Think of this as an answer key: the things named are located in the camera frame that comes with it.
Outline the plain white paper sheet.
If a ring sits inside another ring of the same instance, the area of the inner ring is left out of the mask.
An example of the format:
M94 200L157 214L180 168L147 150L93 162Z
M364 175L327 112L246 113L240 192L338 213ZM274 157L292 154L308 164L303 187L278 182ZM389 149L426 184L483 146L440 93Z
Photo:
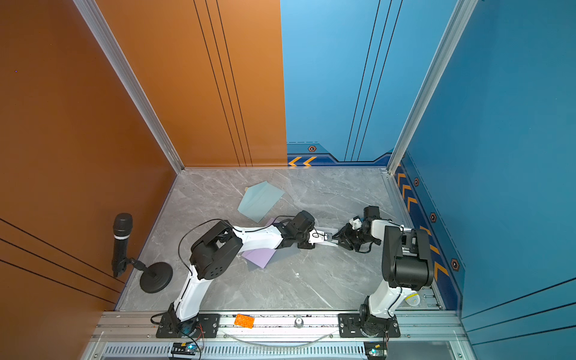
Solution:
M332 234L331 234L331 241L324 241L324 242L320 242L320 243L316 243L315 245L325 245L325 246L329 246L329 247L338 247L338 240L334 240L332 238Z

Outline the purple envelope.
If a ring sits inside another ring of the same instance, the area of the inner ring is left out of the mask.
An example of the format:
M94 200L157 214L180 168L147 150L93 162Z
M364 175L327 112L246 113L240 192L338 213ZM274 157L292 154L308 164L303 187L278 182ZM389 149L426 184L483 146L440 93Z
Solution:
M249 263L264 269L282 243L282 235L275 226L277 221L270 219L267 225L261 228L241 228L235 232L242 240L240 255Z

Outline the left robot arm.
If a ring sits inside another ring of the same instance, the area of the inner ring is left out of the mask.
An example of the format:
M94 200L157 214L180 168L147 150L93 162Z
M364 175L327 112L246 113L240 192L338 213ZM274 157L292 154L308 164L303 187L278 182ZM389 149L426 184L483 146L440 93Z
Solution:
M221 276L240 253L260 249L277 250L310 243L315 218L307 211L283 217L261 228L234 227L218 219L190 248L188 275L178 298L169 306L166 318L175 335L190 335L198 324L200 305L212 281Z

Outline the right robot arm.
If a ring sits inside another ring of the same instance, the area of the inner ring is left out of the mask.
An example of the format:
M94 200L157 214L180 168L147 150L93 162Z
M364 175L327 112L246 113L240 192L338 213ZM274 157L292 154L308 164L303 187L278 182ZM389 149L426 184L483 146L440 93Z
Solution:
M332 239L360 254L369 253L373 245L382 247L382 281L361 304L357 324L368 337L398 337L396 310L402 304L420 306L419 291L434 280L429 235L385 219L377 206L369 205L362 217L349 220Z

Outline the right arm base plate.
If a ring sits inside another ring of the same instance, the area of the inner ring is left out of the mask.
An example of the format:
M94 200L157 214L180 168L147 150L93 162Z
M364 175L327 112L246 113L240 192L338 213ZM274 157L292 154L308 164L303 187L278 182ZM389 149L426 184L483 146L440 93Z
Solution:
M368 316L361 319L359 313L339 313L337 315L339 334L342 338L399 338L398 320Z

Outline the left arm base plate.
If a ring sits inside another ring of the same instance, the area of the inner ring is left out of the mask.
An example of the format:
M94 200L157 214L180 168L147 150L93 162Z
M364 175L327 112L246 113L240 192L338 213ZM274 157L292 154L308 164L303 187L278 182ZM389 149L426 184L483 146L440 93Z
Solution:
M221 315L200 313L192 319L176 322L168 313L163 313L157 324L156 338L213 339L217 337Z

